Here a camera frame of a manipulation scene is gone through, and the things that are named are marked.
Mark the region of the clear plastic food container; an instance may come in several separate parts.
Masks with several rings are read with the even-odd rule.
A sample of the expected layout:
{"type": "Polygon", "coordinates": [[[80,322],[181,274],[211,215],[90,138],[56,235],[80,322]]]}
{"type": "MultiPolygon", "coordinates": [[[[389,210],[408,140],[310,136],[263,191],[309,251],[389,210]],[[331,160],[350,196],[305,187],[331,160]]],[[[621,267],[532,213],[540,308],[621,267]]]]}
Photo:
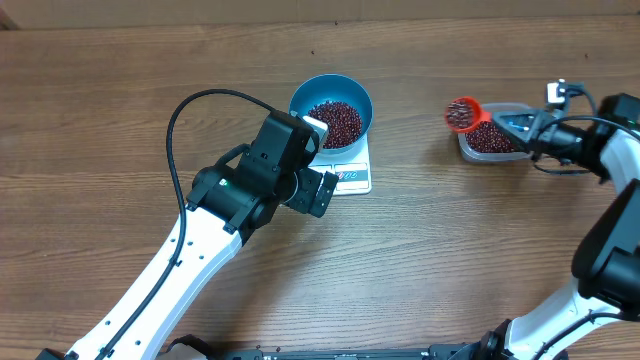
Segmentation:
{"type": "MultiPolygon", "coordinates": [[[[485,103],[482,104],[482,108],[488,112],[503,112],[503,111],[524,111],[529,109],[527,104],[523,103],[485,103]]],[[[528,160],[530,155],[525,152],[510,152],[510,153],[481,153],[472,149],[466,140],[464,134],[458,134],[458,143],[462,157],[472,163],[499,163],[510,162],[518,160],[528,160]]]]}

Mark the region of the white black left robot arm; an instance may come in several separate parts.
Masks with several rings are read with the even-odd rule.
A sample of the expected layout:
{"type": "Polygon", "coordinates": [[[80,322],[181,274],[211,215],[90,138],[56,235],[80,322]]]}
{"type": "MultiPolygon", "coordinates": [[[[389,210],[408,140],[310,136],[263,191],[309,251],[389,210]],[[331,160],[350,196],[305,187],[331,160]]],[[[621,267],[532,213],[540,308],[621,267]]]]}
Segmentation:
{"type": "Polygon", "coordinates": [[[322,217],[338,183],[310,164],[327,136],[311,117],[271,112],[256,139],[200,170],[164,244],[104,319],[42,359],[154,359],[203,287],[285,205],[322,217]]]}

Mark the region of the red scoop with blue handle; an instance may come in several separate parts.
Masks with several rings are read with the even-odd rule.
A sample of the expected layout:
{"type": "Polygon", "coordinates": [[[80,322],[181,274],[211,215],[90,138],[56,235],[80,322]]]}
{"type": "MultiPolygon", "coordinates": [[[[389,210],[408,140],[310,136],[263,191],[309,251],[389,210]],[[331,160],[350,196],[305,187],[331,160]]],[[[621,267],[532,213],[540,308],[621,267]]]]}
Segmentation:
{"type": "Polygon", "coordinates": [[[458,134],[475,131],[485,123],[491,122],[491,113],[486,111],[473,97],[460,97],[452,101],[444,115],[446,125],[458,134]]]}

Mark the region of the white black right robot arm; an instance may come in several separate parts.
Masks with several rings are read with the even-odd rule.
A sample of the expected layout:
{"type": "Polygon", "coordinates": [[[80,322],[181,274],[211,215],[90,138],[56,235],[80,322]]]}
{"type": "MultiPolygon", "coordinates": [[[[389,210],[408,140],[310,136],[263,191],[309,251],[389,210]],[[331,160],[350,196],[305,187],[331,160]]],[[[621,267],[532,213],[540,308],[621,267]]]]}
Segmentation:
{"type": "Polygon", "coordinates": [[[616,197],[578,246],[571,280],[531,312],[504,321],[457,359],[563,359],[572,344],[615,322],[639,319],[639,100],[604,98],[590,127],[567,102],[486,112],[520,151],[575,164],[614,185],[616,197]]]}

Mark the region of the white digital kitchen scale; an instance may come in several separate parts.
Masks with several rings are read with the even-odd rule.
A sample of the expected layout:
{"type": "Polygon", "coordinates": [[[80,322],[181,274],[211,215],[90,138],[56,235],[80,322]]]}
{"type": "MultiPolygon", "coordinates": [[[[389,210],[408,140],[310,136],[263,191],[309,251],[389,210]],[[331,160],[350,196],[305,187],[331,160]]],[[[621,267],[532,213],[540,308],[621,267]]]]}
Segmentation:
{"type": "Polygon", "coordinates": [[[367,135],[348,147],[323,150],[316,155],[310,167],[320,173],[331,172],[339,178],[335,196],[364,195],[372,190],[367,135]]]}

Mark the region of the blue plastic bowl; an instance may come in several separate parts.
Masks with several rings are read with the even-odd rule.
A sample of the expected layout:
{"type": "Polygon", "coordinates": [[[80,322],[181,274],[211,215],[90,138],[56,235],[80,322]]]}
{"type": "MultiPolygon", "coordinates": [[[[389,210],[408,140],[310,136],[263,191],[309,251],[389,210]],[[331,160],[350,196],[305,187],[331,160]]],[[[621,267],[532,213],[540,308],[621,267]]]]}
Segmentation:
{"type": "Polygon", "coordinates": [[[369,93],[356,80],[341,74],[310,78],[294,92],[289,110],[328,125],[320,150],[337,155],[354,148],[368,133],[374,107],[369,93]]]}

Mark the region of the red adzuki beans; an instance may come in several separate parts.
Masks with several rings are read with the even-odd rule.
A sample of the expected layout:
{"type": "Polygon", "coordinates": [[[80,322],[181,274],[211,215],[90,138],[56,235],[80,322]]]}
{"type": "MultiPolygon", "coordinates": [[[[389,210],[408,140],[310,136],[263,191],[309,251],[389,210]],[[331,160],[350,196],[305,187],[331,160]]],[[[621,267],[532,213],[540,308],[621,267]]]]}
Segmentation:
{"type": "Polygon", "coordinates": [[[466,133],[469,147],[478,153],[512,153],[512,142],[493,123],[483,122],[474,131],[466,133]]]}

